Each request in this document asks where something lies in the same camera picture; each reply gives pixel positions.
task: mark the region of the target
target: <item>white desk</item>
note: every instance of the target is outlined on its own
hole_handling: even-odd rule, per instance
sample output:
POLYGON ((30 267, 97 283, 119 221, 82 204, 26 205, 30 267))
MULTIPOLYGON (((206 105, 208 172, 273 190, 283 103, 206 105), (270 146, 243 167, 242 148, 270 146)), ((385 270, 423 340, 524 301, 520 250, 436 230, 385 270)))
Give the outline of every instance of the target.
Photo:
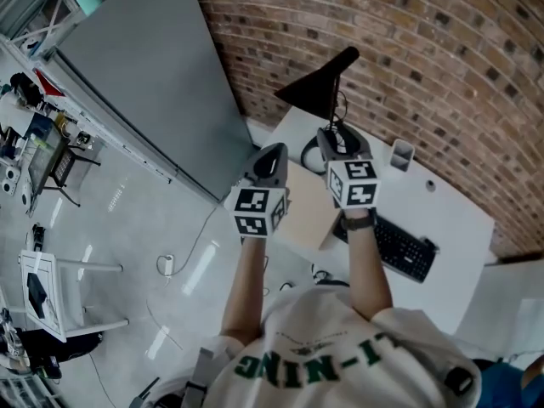
POLYGON ((77 279, 66 277, 63 280, 64 283, 61 283, 61 268, 110 272, 122 271, 122 266, 119 264, 96 264, 61 260, 60 258, 55 258, 53 254, 22 250, 20 252, 20 271, 25 311, 34 323, 53 337, 58 338, 61 342, 66 342, 67 337, 82 336, 84 334, 107 331, 128 325, 128 320, 122 319, 110 324, 85 326, 83 324, 81 297, 77 279), (28 298, 28 287, 26 286, 28 275, 32 273, 36 274, 40 280, 43 290, 47 294, 54 313, 57 316, 56 321, 47 314, 45 314, 43 319, 40 319, 34 311, 28 298))
MULTIPOLYGON (((292 107, 266 145, 283 142, 289 158, 300 162, 303 147, 326 122, 292 107)), ((440 252, 422 284, 386 268, 395 306, 422 309, 443 332, 453 334, 468 308, 488 255, 493 219, 443 179, 413 161, 402 177, 387 174, 391 147, 368 133, 372 155, 382 173, 377 211, 415 237, 428 237, 440 252), (426 189, 433 180, 436 190, 426 189)), ((294 252, 333 274, 347 276, 348 246, 330 235, 320 251, 301 249, 278 239, 294 252)))

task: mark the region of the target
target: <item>hand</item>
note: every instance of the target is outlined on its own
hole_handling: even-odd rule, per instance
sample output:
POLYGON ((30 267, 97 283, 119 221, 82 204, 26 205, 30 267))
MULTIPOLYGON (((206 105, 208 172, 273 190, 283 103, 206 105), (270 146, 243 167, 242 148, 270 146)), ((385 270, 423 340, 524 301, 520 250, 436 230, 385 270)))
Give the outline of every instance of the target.
POLYGON ((369 216, 368 210, 365 208, 349 208, 343 211, 347 219, 360 219, 369 216))

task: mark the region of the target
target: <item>black lamp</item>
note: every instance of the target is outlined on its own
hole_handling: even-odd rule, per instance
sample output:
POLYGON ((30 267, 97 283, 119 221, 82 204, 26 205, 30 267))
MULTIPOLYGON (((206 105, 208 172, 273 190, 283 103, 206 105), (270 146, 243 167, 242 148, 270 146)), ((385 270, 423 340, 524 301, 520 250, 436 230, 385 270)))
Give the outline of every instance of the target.
POLYGON ((359 50, 347 47, 319 70, 280 89, 275 96, 298 109, 332 122, 337 107, 340 75, 359 58, 359 50))

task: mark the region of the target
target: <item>black keyboard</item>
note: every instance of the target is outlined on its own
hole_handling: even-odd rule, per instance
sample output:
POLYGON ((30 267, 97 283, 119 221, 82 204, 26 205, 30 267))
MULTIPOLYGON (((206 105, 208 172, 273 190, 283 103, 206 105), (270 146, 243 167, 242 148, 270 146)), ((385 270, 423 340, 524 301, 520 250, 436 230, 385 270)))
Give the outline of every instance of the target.
MULTIPOLYGON (((348 243, 348 232, 342 227, 340 220, 332 233, 348 243)), ((425 281, 437 252, 431 241, 420 241, 379 215, 376 215, 374 234, 382 262, 388 268, 414 281, 425 281)))

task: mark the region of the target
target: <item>white t-shirt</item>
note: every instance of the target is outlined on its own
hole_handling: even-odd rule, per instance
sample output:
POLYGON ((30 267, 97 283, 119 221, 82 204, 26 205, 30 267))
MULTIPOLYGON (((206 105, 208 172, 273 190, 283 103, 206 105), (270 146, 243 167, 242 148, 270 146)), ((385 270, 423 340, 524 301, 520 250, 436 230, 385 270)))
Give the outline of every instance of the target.
POLYGON ((18 99, 13 92, 7 92, 0 98, 0 125, 3 132, 11 127, 19 136, 25 136, 34 117, 34 111, 18 105, 18 99))
MULTIPOLYGON (((475 364, 421 311, 387 309, 368 322, 349 306, 349 289, 317 286, 282 292, 263 319, 263 336, 246 346, 216 339, 235 355, 208 389, 204 408, 470 407, 481 377, 475 364), (459 366, 473 376, 457 397, 443 381, 459 366)), ((180 378, 151 395, 155 402, 180 378)))

